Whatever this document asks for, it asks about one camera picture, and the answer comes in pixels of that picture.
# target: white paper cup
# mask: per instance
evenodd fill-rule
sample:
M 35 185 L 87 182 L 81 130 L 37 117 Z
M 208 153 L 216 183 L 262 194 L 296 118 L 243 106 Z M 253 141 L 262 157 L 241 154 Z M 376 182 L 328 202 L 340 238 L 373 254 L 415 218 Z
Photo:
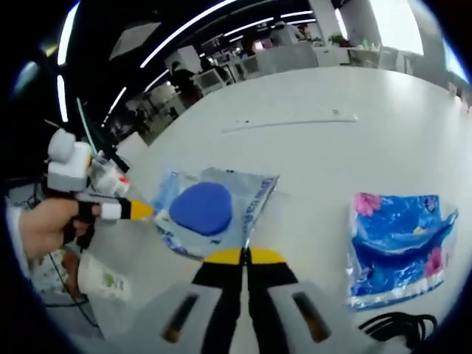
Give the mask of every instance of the white paper cup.
M 111 300 L 128 301 L 131 298 L 128 279 L 112 271 L 88 252 L 84 252 L 80 258 L 77 282 L 83 294 L 98 295 Z

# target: transparent plastic bag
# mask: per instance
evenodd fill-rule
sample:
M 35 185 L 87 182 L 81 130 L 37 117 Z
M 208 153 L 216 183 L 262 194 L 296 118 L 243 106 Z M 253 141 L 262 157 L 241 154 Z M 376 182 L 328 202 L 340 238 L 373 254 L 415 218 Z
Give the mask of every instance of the transparent plastic bag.
M 349 305 L 381 308 L 439 286 L 452 257 L 458 215 L 437 195 L 356 194 L 347 255 Z
M 154 222 L 163 241 L 174 252 L 204 259 L 219 249 L 244 247 L 254 225 L 275 190 L 279 176 L 262 176 L 234 170 L 208 167 L 199 173 L 168 171 L 159 185 L 159 193 L 153 199 L 156 211 Z M 225 186 L 232 196 L 232 220 L 223 232 L 202 237 L 198 233 L 179 226 L 168 215 L 170 205 L 186 188 L 202 181 Z

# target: ceiling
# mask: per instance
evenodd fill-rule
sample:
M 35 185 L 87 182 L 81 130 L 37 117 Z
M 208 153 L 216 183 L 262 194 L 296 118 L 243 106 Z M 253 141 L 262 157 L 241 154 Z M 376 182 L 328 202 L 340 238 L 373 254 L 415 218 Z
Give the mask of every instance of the ceiling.
M 176 6 L 174 1 L 83 1 L 74 21 L 65 75 L 88 103 L 88 115 L 101 123 L 124 86 L 127 90 L 120 100 L 122 104 L 142 93 L 166 69 L 163 60 L 179 47 L 194 45 L 200 50 L 200 45 L 210 38 L 251 22 L 311 10 L 308 0 L 237 0 L 201 19 L 170 42 L 145 68 L 139 68 L 169 34 L 221 1 L 188 1 L 185 6 Z M 339 6 L 341 1 L 334 0 L 333 3 Z M 302 15 L 295 19 L 311 17 Z M 161 22 L 161 25 L 146 42 L 109 60 L 124 30 L 150 21 Z

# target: white table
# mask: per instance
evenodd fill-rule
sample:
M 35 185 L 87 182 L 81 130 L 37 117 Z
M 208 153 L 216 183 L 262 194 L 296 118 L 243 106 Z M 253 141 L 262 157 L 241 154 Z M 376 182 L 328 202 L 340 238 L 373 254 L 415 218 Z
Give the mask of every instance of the white table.
M 270 122 L 332 109 L 352 111 L 359 121 L 221 133 L 232 119 Z M 459 206 L 457 246 L 445 282 L 399 305 L 347 314 L 356 324 L 395 310 L 431 313 L 441 321 L 471 268 L 472 117 L 461 115 L 458 99 L 424 80 L 332 67 L 231 85 L 184 112 L 135 163 L 130 177 L 150 199 L 167 168 L 209 164 L 281 174 L 275 214 L 257 228 L 252 244 L 283 254 L 299 280 L 315 282 L 334 301 L 341 302 L 346 290 L 347 205 L 355 192 L 439 193 Z M 198 268 L 167 249 L 153 225 L 98 226 L 90 250 L 133 283 L 135 297 L 127 306 L 91 297 L 110 340 L 137 308 L 172 284 L 191 281 Z M 232 353 L 257 353 L 244 299 L 246 292 Z

